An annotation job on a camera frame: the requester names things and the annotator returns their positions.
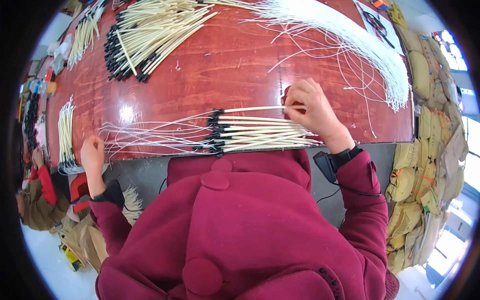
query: red wooden table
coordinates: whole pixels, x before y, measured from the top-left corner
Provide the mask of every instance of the red wooden table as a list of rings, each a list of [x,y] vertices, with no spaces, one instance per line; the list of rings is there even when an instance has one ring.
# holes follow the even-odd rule
[[[327,5],[340,11],[364,27],[361,15],[352,0],[327,1]],[[97,134],[104,122],[125,126],[132,122],[172,121],[211,111],[213,108],[245,108],[280,105],[285,88],[299,78],[311,77],[319,82],[340,121],[345,124],[354,140],[360,143],[411,142],[413,140],[412,108],[395,113],[386,103],[369,101],[371,133],[364,96],[345,90],[335,57],[314,59],[299,54],[267,73],[275,64],[299,51],[288,36],[281,36],[273,44],[276,32],[266,30],[255,22],[239,24],[251,19],[250,11],[216,5],[217,16],[205,23],[173,51],[151,74],[146,84],[132,76],[126,81],[108,81],[103,44],[106,33],[115,23],[115,13],[106,7],[98,23],[100,40],[89,48],[73,69],[65,69],[57,77],[57,93],[48,100],[48,146],[50,163],[58,165],[58,118],[61,107],[73,95],[76,109],[73,114],[72,144],[79,163],[80,148],[85,138]],[[77,20],[68,33],[74,32]],[[319,32],[308,37],[325,39]],[[298,40],[304,48],[318,46]],[[335,54],[335,50],[322,50],[313,55]],[[340,64],[347,80],[353,86],[361,81],[350,70],[343,58]],[[371,67],[365,72],[373,72]],[[382,82],[377,74],[376,80]],[[372,89],[383,95],[377,84]],[[281,110],[249,113],[250,116],[283,118]],[[164,147],[133,147],[132,151],[173,153]],[[117,154],[113,159],[141,158],[146,154]]]

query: red sleeve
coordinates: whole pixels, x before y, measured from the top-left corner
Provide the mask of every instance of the red sleeve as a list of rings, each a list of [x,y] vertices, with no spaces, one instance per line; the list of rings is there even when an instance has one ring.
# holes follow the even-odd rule
[[[30,171],[30,180],[28,182],[32,182],[37,178],[38,178],[38,173],[36,172],[35,167],[32,166],[32,170]]]
[[[57,203],[57,195],[55,194],[55,189],[53,188],[52,179],[50,178],[47,166],[43,165],[38,168],[38,177],[42,183],[42,196],[48,203],[55,205],[55,203]]]
[[[132,226],[122,213],[122,210],[111,202],[90,203],[90,216],[97,224],[107,246],[107,254],[114,256],[123,248]]]
[[[362,151],[340,167],[337,172],[338,183],[362,193],[381,194],[376,171],[368,152]],[[367,299],[383,299],[387,268],[387,203],[383,195],[363,196],[340,189],[347,212],[339,232],[358,251],[363,264]]]

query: right hand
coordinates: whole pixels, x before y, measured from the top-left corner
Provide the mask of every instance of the right hand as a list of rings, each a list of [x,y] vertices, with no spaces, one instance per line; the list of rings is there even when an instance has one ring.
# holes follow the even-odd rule
[[[294,102],[306,106],[305,114],[288,108]],[[338,120],[322,88],[312,78],[299,80],[288,89],[285,106],[285,113],[290,119],[318,134],[332,154],[355,147],[350,132]]]
[[[90,197],[95,197],[105,191],[105,184],[102,179],[102,168],[105,163],[103,140],[91,135],[84,141],[80,150],[80,160],[87,175]]]

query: black wristband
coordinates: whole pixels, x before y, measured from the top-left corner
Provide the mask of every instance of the black wristband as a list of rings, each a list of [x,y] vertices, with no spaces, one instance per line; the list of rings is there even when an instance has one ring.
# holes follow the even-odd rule
[[[100,195],[93,197],[93,202],[112,202],[120,209],[123,209],[125,204],[125,198],[123,198],[123,192],[121,191],[120,183],[114,179],[107,185],[107,189]]]
[[[332,154],[330,155],[333,169],[335,173],[338,171],[338,169],[345,165],[347,162],[351,161],[355,156],[358,155],[358,153],[362,152],[363,149],[358,148],[356,145],[353,147],[353,149],[347,149],[344,150],[340,153],[337,154]]]

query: brown jacket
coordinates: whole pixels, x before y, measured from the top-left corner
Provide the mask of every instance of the brown jacket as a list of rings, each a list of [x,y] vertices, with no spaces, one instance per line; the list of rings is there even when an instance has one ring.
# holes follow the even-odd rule
[[[34,230],[50,230],[67,214],[70,203],[67,198],[55,189],[57,201],[55,205],[48,203],[42,196],[40,179],[35,179],[25,189],[25,209],[22,223]]]

